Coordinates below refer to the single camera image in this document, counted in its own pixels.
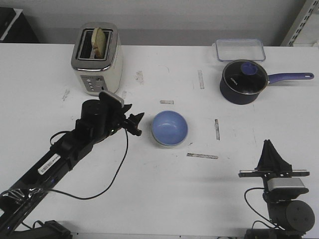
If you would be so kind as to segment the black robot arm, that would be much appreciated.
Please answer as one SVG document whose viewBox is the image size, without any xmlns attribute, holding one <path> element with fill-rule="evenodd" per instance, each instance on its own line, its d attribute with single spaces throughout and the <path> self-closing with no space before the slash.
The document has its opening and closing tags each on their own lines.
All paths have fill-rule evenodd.
<svg viewBox="0 0 319 239">
<path fill-rule="evenodd" d="M 139 136 L 138 124 L 144 113 L 125 113 L 131 108 L 115 97 L 99 95 L 97 100 L 82 104 L 81 117 L 75 128 L 53 143 L 49 151 L 19 180 L 0 195 L 0 237 L 2 239 L 71 239 L 70 230 L 55 220 L 40 222 L 24 231 L 17 231 L 24 219 L 53 190 L 53 187 L 83 159 L 93 146 L 118 130 Z"/>
<path fill-rule="evenodd" d="M 300 239 L 315 224 L 315 214 L 298 196 L 309 189 L 301 178 L 309 176 L 307 170 L 293 170 L 276 151 L 269 139 L 264 140 L 262 153 L 254 170 L 241 170 L 240 178 L 260 177 L 263 180 L 263 200 L 267 204 L 268 217 L 262 216 L 264 229 L 251 227 L 246 239 Z"/>
</svg>

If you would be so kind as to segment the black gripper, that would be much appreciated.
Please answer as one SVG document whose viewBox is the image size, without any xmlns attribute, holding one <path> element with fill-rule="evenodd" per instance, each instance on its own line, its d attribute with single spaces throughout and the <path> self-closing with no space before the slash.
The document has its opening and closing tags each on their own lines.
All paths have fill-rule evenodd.
<svg viewBox="0 0 319 239">
<path fill-rule="evenodd" d="M 274 172 L 267 171 L 270 163 Z M 310 173 L 306 170 L 293 170 L 292 165 L 286 162 L 276 151 L 270 140 L 264 140 L 262 153 L 256 170 L 240 170 L 239 177 L 261 177 L 264 185 L 264 200 L 266 202 L 284 202 L 296 199 L 298 196 L 309 192 L 307 187 L 303 189 L 277 189 L 269 191 L 267 182 L 272 178 L 302 178 Z"/>
<path fill-rule="evenodd" d="M 141 136 L 139 123 L 145 113 L 137 115 L 126 113 L 132 104 L 124 105 L 122 108 L 114 107 L 100 99 L 87 100 L 81 108 L 81 134 L 85 136 L 110 136 L 121 128 L 130 134 Z"/>
</svg>

